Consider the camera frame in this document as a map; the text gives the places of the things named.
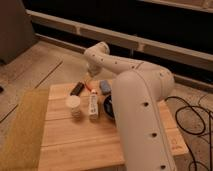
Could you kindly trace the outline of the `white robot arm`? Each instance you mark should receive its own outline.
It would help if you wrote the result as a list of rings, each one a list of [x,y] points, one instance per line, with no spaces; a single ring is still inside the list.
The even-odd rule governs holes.
[[[84,56],[91,75],[103,68],[116,74],[111,98],[127,171],[177,171],[158,107],[174,87],[171,71],[114,56],[104,42],[87,48]]]

